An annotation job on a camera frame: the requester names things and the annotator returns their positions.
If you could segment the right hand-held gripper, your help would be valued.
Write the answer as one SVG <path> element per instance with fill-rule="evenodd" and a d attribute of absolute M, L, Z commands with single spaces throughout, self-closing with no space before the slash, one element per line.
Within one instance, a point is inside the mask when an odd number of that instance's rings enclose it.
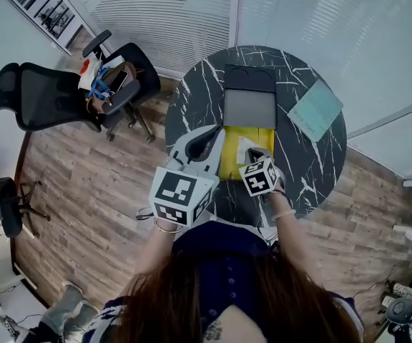
<path fill-rule="evenodd" d="M 275 165 L 268 149 L 246 150 L 246 164 L 239 168 L 242 181 L 251 197 L 260 197 L 285 186 L 285 175 Z"/>

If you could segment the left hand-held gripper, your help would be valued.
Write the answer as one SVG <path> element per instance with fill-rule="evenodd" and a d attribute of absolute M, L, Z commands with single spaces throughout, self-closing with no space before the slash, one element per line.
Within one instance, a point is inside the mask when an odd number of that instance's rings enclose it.
<path fill-rule="evenodd" d="M 191 227 L 206 210 L 220 179 L 217 175 L 225 129 L 201 126 L 182 135 L 164 167 L 157 167 L 149 193 L 155 217 Z"/>

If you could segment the black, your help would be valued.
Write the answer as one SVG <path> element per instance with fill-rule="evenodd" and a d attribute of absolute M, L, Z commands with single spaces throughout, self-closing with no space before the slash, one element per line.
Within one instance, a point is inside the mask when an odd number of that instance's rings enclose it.
<path fill-rule="evenodd" d="M 224 78 L 223 126 L 225 144 L 219 175 L 221 180 L 239 180 L 236 163 L 238 137 L 244 136 L 274 154 L 276 121 L 275 70 L 227 64 Z"/>

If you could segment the person's right forearm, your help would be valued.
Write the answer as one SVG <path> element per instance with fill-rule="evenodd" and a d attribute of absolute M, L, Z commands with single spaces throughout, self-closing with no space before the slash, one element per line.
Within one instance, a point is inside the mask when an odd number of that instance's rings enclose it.
<path fill-rule="evenodd" d="M 277 187 L 269 194 L 273 221 L 276 224 L 281 252 L 315 283 L 322 284 L 315 250 L 305 227 L 298 223 L 285 192 Z"/>

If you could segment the person's left forearm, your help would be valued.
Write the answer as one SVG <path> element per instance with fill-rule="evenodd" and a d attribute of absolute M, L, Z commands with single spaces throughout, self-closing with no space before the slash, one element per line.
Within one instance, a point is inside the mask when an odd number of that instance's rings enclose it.
<path fill-rule="evenodd" d="M 155 229 L 137 257 L 134 276 L 149 276 L 156 273 L 172 253 L 172 245 L 176 234 L 165 234 Z"/>

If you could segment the teal book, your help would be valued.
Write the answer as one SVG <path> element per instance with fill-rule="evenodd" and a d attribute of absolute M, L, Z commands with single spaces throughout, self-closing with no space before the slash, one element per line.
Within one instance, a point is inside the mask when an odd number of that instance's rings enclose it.
<path fill-rule="evenodd" d="M 343 103 L 321 80 L 317 80 L 288 112 L 288 118 L 313 142 L 321 140 Z"/>

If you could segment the silver bangle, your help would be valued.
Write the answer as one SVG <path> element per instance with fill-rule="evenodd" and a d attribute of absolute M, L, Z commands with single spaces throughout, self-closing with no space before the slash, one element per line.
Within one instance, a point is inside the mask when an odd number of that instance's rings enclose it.
<path fill-rule="evenodd" d="M 179 225 L 165 219 L 160 219 L 158 217 L 153 219 L 153 224 L 156 230 L 165 234 L 178 234 L 184 228 L 183 225 Z"/>

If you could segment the person's dark blue top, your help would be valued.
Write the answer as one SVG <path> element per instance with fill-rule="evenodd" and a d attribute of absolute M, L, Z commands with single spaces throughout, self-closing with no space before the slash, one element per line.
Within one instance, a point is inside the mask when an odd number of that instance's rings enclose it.
<path fill-rule="evenodd" d="M 231 330 L 220 317 L 237 308 Z M 363 343 L 354 301 L 317 285 L 255 233 L 206 222 L 176 240 L 158 267 L 107 302 L 82 343 Z"/>

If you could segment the smartphone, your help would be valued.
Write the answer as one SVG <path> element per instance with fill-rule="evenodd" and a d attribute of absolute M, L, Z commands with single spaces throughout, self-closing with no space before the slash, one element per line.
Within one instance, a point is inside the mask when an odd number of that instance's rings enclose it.
<path fill-rule="evenodd" d="M 117 75 L 113 78 L 112 82 L 109 84 L 109 92 L 111 95 L 114 95 L 117 91 L 121 89 L 127 77 L 129 76 L 129 72 L 122 69 L 120 70 Z"/>

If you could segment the brown leather bag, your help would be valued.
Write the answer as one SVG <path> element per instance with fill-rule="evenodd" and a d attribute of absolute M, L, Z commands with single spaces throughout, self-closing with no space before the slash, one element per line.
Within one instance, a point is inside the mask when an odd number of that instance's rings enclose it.
<path fill-rule="evenodd" d="M 117 65 L 102 64 L 95 80 L 92 82 L 92 89 L 89 91 L 86 97 L 87 111 L 89 113 L 103 114 L 103 106 L 107 104 L 108 106 L 113 105 L 112 97 L 109 92 L 109 84 L 112 82 L 113 78 L 117 75 L 120 70 L 126 70 L 129 72 L 127 80 L 121 87 L 125 87 L 130 82 L 134 81 L 138 75 L 144 73 L 145 69 L 141 66 L 135 66 L 130 61 L 123 61 Z"/>

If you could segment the white and red plastic bag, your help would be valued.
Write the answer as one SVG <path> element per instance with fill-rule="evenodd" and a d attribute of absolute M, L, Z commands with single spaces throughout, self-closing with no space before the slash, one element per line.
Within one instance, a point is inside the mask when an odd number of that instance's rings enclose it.
<path fill-rule="evenodd" d="M 84 89 L 88 91 L 92 89 L 92 82 L 95 80 L 101 65 L 102 62 L 96 58 L 85 59 L 79 73 L 79 89 Z"/>

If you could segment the black mesh office chair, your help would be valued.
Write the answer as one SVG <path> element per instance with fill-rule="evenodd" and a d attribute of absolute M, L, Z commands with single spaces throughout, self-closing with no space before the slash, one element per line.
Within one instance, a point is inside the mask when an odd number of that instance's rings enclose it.
<path fill-rule="evenodd" d="M 160 78 L 146 54 L 134 43 L 125 44 L 106 56 L 100 46 L 111 35 L 105 30 L 92 39 L 82 51 L 84 59 L 96 58 L 112 66 L 130 61 L 145 71 L 112 97 L 112 106 L 103 106 L 103 114 L 87 111 L 89 91 L 78 88 L 79 73 L 48 69 L 30 62 L 10 63 L 0 71 L 0 110 L 14 112 L 19 128 L 26 132 L 80 121 L 96 132 L 106 129 L 108 141 L 113 141 L 118 123 L 127 119 L 129 128 L 140 123 L 147 142 L 152 142 L 155 136 L 139 107 L 160 92 Z"/>

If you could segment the black swivel chair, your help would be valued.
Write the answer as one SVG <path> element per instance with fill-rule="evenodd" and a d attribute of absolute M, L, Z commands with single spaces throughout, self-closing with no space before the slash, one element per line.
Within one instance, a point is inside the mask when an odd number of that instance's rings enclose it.
<path fill-rule="evenodd" d="M 6 237 L 15 238 L 21 233 L 25 214 L 28 215 L 29 226 L 31 226 L 30 214 L 47 222 L 51 221 L 48 214 L 43 214 L 31 206 L 34 190 L 41 186 L 39 180 L 32 183 L 21 182 L 17 185 L 10 177 L 0 178 L 0 222 Z"/>

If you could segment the black railing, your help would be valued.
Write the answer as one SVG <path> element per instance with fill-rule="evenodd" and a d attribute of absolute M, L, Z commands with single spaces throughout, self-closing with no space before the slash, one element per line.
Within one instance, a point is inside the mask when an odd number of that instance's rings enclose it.
<path fill-rule="evenodd" d="M 63 0 L 43 0 L 36 10 L 34 19 L 58 39 L 74 19 L 74 13 Z"/>

